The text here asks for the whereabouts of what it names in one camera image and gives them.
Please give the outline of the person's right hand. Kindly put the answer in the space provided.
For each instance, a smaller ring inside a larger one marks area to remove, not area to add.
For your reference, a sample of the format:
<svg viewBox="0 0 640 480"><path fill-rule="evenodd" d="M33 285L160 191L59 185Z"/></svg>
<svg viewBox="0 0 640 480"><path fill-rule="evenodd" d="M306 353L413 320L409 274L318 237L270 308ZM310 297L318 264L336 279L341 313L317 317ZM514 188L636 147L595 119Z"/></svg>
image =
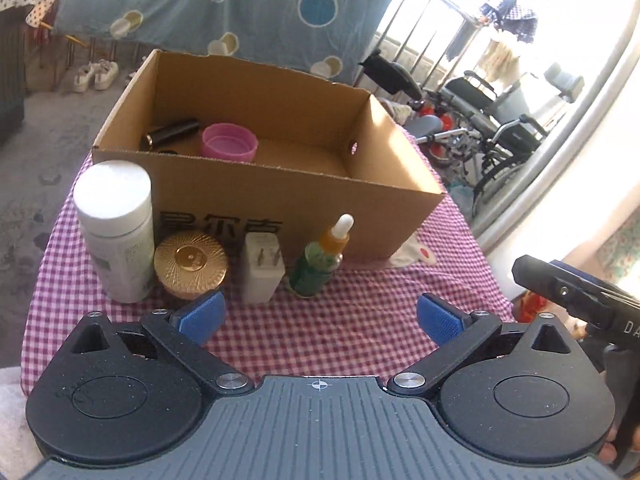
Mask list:
<svg viewBox="0 0 640 480"><path fill-rule="evenodd" d="M638 455L639 446L640 446L639 438L635 437L631 443L629 453L631 455ZM599 457L599 460L605 465L611 465L612 463L614 463L614 460L616 460L617 458L617 450L614 443L612 441L606 441L605 444L602 446L598 457Z"/></svg>

